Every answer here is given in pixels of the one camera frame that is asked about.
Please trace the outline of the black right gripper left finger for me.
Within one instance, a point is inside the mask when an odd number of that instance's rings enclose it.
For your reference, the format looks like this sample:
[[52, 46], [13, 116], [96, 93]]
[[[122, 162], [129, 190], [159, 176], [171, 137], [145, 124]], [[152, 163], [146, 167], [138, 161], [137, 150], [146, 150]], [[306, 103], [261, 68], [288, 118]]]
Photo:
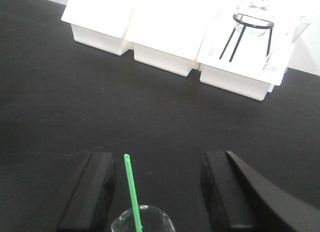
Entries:
[[103, 232], [116, 186], [116, 168], [110, 152], [90, 153], [57, 232]]

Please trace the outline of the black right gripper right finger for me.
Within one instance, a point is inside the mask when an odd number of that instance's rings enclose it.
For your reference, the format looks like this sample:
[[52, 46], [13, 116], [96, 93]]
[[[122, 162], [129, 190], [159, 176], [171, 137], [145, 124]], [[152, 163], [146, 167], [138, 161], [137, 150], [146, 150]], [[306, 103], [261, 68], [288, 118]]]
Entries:
[[281, 189], [232, 151], [207, 151], [200, 187], [213, 232], [318, 232], [320, 210]]

